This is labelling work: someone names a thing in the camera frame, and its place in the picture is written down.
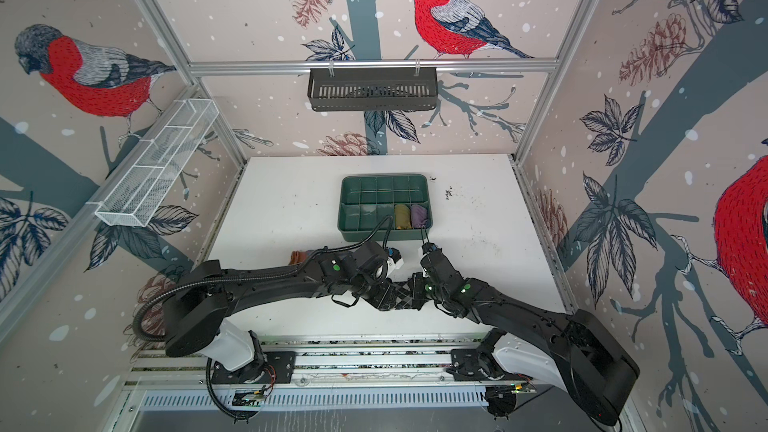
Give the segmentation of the black grey argyle sock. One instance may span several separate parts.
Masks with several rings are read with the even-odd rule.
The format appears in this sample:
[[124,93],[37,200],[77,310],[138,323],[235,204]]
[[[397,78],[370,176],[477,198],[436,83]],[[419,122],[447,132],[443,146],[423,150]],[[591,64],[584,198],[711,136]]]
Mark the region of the black grey argyle sock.
[[423,294],[418,291],[417,282],[413,278],[390,284],[381,304],[384,311],[420,310],[422,307]]

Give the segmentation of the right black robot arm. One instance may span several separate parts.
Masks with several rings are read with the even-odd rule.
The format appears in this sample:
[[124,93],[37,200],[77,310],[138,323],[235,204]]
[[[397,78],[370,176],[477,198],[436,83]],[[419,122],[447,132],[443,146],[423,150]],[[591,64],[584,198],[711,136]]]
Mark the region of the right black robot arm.
[[465,278],[432,242],[421,246],[426,297],[447,315],[511,334],[549,356],[571,399],[594,422],[615,426],[639,378],[629,353],[590,312],[547,311]]

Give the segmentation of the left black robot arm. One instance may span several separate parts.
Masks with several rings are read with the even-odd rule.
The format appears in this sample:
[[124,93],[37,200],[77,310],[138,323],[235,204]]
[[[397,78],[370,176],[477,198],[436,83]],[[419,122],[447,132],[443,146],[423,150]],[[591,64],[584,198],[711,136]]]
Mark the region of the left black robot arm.
[[290,299],[332,299],[346,293],[359,299],[387,279],[385,243],[394,217],[379,221],[358,243],[323,247],[299,264],[257,270],[224,269],[218,260],[202,263],[177,286],[161,292],[136,312],[132,330],[147,343],[162,343],[169,357],[201,353],[230,371],[256,360],[254,336],[228,323],[237,313]]

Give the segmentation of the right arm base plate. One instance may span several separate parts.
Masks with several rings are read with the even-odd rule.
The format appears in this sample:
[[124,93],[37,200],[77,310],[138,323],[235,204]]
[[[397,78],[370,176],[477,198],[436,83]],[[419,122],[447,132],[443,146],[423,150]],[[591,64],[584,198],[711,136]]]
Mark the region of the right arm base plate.
[[522,381],[530,382],[524,374],[506,372],[487,352],[479,349],[452,349],[451,359],[445,371],[455,381]]

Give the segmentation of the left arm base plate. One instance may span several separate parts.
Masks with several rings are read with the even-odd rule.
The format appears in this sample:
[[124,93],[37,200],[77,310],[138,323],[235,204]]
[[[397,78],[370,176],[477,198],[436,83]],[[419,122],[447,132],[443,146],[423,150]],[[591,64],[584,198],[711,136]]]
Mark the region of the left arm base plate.
[[215,363],[211,372],[214,385],[288,384],[292,380],[297,354],[278,350],[262,352],[256,360],[237,371],[228,371]]

